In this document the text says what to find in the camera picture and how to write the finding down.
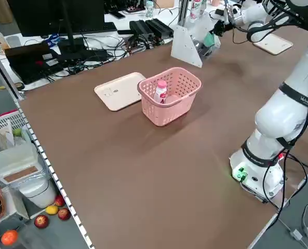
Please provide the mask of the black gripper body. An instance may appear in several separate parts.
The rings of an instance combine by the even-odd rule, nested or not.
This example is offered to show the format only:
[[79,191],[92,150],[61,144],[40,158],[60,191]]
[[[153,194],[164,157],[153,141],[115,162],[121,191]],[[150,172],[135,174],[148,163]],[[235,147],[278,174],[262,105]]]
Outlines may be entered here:
[[216,24],[213,27],[212,32],[215,35],[223,35],[225,32],[230,31],[233,29],[233,25],[232,24],[225,24],[224,21],[222,20],[218,20],[216,22]]

